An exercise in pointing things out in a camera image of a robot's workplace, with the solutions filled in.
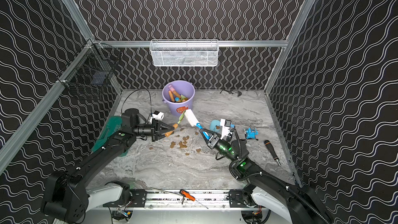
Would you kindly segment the white blue brush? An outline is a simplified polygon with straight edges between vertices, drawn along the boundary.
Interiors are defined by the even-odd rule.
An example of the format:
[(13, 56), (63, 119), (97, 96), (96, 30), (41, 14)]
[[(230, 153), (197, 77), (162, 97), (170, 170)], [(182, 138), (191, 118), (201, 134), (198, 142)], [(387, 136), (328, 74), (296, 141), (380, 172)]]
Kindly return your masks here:
[(184, 117), (192, 127), (203, 128), (191, 109), (186, 110)]

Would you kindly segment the yellow square trowel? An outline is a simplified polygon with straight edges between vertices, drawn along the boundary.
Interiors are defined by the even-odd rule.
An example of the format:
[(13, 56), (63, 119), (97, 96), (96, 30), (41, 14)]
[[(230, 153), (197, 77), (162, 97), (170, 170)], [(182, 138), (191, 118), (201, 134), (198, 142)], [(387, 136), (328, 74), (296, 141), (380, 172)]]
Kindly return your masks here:
[(182, 101), (182, 102), (188, 101), (188, 98), (185, 97), (184, 95), (181, 95), (181, 101)]

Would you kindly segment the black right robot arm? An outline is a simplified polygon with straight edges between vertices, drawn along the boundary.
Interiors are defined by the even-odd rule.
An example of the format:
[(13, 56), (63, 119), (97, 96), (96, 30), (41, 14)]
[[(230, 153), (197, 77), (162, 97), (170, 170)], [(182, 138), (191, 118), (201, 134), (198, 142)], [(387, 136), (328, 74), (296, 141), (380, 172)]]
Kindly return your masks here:
[(230, 142), (221, 134), (200, 128), (206, 145), (229, 159), (229, 171), (238, 181), (247, 181), (245, 205), (271, 210), (291, 224), (331, 224), (333, 218), (312, 188), (290, 184), (266, 172), (249, 158), (246, 141), (236, 136)]

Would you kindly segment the lime front trowel wooden handle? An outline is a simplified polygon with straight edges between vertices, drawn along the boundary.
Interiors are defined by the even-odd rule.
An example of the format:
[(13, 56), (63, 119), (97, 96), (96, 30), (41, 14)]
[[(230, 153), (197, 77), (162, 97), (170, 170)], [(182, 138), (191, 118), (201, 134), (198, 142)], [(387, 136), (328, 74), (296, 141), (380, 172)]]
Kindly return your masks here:
[(169, 96), (170, 96), (171, 101), (175, 102), (174, 95), (173, 95), (172, 91), (170, 91), (170, 90), (169, 90)]

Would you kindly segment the wide light blue trowel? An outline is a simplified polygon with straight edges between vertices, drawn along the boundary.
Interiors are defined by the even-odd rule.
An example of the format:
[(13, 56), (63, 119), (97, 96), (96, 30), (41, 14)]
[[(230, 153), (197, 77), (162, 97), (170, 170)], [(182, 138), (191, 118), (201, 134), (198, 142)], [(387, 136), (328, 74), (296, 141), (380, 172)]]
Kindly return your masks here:
[(213, 132), (221, 132), (220, 120), (212, 120), (209, 129)]

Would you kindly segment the purple trowel pink handle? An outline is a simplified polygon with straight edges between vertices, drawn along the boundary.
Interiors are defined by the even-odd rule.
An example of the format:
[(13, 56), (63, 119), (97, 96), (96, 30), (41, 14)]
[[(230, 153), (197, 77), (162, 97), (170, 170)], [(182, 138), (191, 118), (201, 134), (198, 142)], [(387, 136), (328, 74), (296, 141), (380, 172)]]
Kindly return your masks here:
[(173, 87), (172, 85), (168, 85), (168, 88), (169, 88), (169, 90), (172, 91), (172, 92), (175, 91), (175, 89), (174, 89), (174, 87)]

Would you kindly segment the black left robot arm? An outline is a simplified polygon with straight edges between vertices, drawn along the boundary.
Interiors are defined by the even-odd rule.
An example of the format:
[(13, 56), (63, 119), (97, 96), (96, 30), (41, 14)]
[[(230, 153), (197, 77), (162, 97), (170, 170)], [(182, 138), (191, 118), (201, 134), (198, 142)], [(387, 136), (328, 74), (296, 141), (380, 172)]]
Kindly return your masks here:
[(116, 157), (125, 153), (137, 138), (150, 137), (161, 140), (175, 130), (161, 120), (147, 123), (136, 108), (121, 115), (121, 127), (105, 144), (81, 163), (65, 171), (52, 173), (46, 183), (40, 211), (69, 224), (80, 224), (86, 217), (92, 198), (87, 192), (91, 180)]

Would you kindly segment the wide green trowel wooden handle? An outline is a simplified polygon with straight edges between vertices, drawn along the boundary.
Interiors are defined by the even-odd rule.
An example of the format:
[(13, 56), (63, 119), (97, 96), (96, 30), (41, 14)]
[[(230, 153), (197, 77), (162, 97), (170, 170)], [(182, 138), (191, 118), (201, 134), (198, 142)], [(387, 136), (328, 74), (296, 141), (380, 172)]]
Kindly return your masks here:
[(181, 98), (181, 95), (179, 93), (177, 93), (175, 90), (172, 91), (173, 95), (178, 97), (179, 99)]

